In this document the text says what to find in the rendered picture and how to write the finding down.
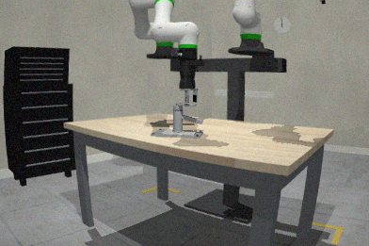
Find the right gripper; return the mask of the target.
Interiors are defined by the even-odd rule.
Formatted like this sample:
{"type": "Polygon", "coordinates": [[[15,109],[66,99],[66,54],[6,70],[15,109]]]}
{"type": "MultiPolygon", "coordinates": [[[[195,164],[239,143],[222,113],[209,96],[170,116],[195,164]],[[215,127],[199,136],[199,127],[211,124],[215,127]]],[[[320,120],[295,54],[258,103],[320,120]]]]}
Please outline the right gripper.
{"type": "Polygon", "coordinates": [[[179,48],[178,59],[180,60],[180,89],[184,90],[184,102],[189,103],[189,91],[193,90],[193,102],[198,102],[198,89],[195,89],[196,66],[204,65],[204,60],[197,60],[197,48],[179,48]]]}

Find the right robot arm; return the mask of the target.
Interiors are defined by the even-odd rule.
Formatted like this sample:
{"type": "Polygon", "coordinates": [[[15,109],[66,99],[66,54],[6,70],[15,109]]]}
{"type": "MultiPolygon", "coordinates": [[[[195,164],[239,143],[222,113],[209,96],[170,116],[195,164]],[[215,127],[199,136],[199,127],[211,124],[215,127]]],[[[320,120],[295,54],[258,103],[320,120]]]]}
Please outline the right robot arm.
{"type": "Polygon", "coordinates": [[[178,52],[178,48],[173,47],[174,42],[178,42],[179,48],[197,48],[198,27],[191,22],[170,21],[174,0],[129,0],[129,5],[135,17],[136,37],[158,41],[155,54],[178,52]],[[155,9],[154,23],[149,22],[148,8],[155,9]]]}

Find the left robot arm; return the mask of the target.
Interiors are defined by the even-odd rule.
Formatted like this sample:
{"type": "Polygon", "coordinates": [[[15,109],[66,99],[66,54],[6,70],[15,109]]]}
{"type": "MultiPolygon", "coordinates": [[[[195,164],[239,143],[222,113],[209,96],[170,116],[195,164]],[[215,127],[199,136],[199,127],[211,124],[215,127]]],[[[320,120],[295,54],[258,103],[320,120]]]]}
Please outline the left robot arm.
{"type": "Polygon", "coordinates": [[[240,24],[239,47],[264,48],[264,44],[261,43],[261,15],[260,17],[258,15],[260,13],[255,10],[255,0],[235,0],[233,18],[240,24]]]}

